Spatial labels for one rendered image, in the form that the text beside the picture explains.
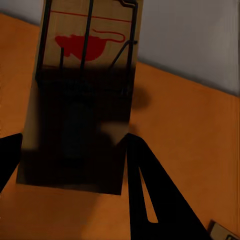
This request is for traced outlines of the mousetrap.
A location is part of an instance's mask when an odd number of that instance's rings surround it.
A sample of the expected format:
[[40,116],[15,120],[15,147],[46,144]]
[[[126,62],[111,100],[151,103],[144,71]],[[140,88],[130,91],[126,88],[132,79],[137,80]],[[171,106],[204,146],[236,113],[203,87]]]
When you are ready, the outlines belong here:
[[16,184],[120,195],[144,0],[44,0]]
[[234,235],[214,221],[212,222],[208,233],[213,240],[240,240],[238,236]]

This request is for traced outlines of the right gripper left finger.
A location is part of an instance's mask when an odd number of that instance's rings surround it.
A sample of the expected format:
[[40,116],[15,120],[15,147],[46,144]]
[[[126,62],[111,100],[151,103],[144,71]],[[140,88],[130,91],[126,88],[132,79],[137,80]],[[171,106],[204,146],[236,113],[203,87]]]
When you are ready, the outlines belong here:
[[21,133],[0,138],[0,193],[21,161],[22,141]]

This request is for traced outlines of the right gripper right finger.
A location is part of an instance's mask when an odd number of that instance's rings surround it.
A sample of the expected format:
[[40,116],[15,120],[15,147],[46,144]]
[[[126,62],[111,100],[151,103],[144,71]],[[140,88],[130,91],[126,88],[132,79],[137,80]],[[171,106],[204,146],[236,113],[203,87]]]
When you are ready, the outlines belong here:
[[[139,136],[126,134],[131,240],[213,240]],[[158,223],[148,221],[139,167]]]

